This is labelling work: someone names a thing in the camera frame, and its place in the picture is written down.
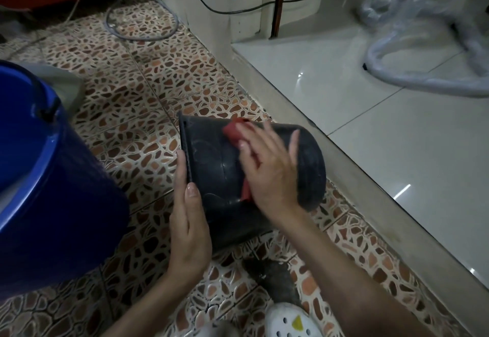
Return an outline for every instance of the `bucket handle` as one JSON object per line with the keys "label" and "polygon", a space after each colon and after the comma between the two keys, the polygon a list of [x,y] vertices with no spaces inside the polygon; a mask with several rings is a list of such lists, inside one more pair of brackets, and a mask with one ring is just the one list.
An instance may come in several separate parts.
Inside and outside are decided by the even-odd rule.
{"label": "bucket handle", "polygon": [[24,67],[16,63],[9,62],[7,60],[0,60],[0,67],[2,66],[19,71],[31,81],[32,87],[34,88],[34,99],[37,102],[35,114],[45,122],[52,123],[54,120],[54,116],[56,115],[56,112],[58,111],[58,108],[61,105],[61,100],[58,97],[56,97],[53,100],[52,105],[48,107],[47,106],[48,101],[47,101],[47,96],[44,87],[35,75],[33,75],[30,71],[28,71]]}

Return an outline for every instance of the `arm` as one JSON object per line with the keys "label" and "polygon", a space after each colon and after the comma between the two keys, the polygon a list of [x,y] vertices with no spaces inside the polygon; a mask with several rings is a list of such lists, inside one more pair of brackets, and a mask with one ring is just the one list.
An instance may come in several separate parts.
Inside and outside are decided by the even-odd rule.
{"label": "arm", "polygon": [[175,172],[174,208],[170,216],[171,256],[168,271],[133,305],[104,337],[153,337],[168,322],[209,266],[209,226],[194,183],[186,183],[185,154],[180,150]]}
{"label": "arm", "polygon": [[[246,142],[240,160],[255,203],[297,249],[347,337],[433,337],[400,303],[350,261],[297,203],[295,131],[289,150],[266,122],[254,132],[237,125]],[[256,167],[252,151],[261,162]]]}

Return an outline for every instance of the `forearm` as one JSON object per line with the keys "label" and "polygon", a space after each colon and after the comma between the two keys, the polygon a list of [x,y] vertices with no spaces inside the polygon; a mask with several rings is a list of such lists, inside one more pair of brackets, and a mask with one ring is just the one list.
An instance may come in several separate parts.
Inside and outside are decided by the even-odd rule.
{"label": "forearm", "polygon": [[347,337],[432,336],[356,266],[301,209],[277,223],[313,274]]}
{"label": "forearm", "polygon": [[103,337],[153,337],[191,290],[183,280],[166,273]]}

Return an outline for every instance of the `blue bucket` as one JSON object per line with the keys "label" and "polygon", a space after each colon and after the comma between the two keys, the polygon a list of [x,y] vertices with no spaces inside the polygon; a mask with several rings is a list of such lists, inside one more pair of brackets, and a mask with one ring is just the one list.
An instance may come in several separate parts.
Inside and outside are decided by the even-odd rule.
{"label": "blue bucket", "polygon": [[6,61],[0,86],[2,300],[94,269],[122,238],[129,202],[51,87]]}

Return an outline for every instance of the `blue bucket rim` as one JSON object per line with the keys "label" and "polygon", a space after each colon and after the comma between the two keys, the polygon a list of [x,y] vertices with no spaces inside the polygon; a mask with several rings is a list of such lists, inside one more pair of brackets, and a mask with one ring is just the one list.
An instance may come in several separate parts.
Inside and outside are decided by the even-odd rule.
{"label": "blue bucket rim", "polygon": [[[25,74],[9,67],[0,65],[0,73],[5,73],[7,75],[15,74],[26,82],[30,82],[30,79]],[[40,79],[39,81],[45,91],[48,106],[51,106],[56,99],[58,99],[58,96],[46,82]],[[46,176],[46,170],[49,169],[53,160],[53,155],[56,153],[59,144],[60,133],[62,132],[62,123],[59,120],[61,112],[62,107],[60,106],[55,114],[55,121],[52,123],[52,134],[46,136],[46,141],[40,151],[36,163],[34,163],[28,176],[23,180],[10,202],[0,212],[0,233],[8,225],[10,220],[12,220],[15,214],[25,204],[29,204],[28,201],[29,198],[32,197],[33,192],[43,184],[43,177]]]}

